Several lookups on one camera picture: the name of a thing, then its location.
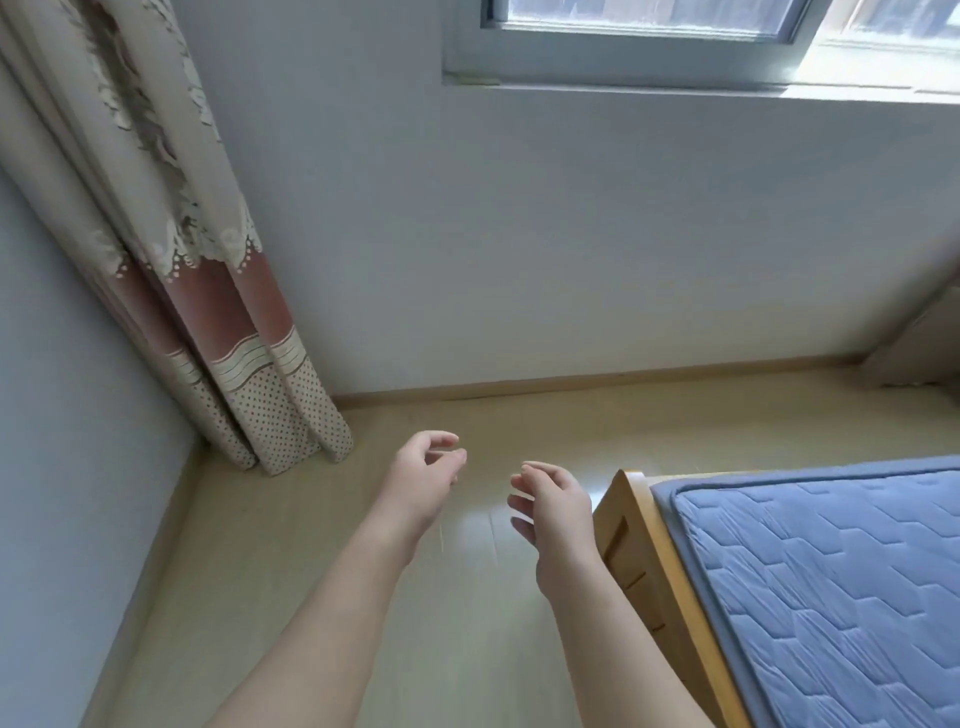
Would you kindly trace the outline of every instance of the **wall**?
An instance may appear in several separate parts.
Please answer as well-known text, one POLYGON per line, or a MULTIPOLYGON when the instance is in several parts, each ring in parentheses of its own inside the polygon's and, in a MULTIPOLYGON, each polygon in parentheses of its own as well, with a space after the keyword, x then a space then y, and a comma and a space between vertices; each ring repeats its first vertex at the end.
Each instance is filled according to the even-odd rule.
POLYGON ((958 250, 960 107, 441 85, 437 0, 175 0, 337 393, 865 351, 958 250))
POLYGON ((74 728, 190 425, 0 172, 0 725, 74 728))

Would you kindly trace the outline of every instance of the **wooden furniture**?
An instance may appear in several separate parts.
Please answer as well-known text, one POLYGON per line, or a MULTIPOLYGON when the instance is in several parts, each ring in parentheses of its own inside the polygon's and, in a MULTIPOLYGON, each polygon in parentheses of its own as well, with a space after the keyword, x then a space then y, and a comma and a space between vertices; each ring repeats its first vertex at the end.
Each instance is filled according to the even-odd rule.
POLYGON ((664 480, 616 474, 593 515, 597 547, 663 656, 718 728, 752 728, 700 601, 650 492, 664 480))

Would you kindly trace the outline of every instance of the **hand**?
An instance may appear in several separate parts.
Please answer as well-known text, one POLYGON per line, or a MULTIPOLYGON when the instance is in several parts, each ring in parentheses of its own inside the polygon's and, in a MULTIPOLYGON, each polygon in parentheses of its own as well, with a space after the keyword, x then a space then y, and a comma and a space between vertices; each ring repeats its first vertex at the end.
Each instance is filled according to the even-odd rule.
POLYGON ((450 486, 467 463, 467 451, 451 448, 452 432, 418 432, 396 453, 369 518, 409 546, 415 546, 440 514, 450 486))
POLYGON ((530 496, 507 497, 507 505, 533 521, 514 516, 510 523, 537 548, 537 583, 550 599, 571 570, 600 562, 590 496, 568 471, 531 460, 510 478, 510 484, 530 496))

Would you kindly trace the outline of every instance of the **left hand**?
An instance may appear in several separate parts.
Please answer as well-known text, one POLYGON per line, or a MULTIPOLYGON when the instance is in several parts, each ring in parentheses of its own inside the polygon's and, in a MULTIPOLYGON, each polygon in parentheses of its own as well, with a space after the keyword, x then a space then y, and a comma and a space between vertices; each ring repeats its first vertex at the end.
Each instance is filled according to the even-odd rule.
POLYGON ((452 448, 459 441, 452 432, 418 432, 396 453, 383 479, 370 518, 415 545, 444 507, 450 486, 467 463, 467 451, 452 448))

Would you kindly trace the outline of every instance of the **mattress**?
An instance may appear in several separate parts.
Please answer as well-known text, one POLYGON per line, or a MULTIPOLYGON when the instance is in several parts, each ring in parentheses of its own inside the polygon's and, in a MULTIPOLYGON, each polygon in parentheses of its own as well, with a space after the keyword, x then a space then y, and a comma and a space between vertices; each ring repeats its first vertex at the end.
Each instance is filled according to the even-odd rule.
POLYGON ((653 493, 756 728, 960 728, 960 457, 653 493))

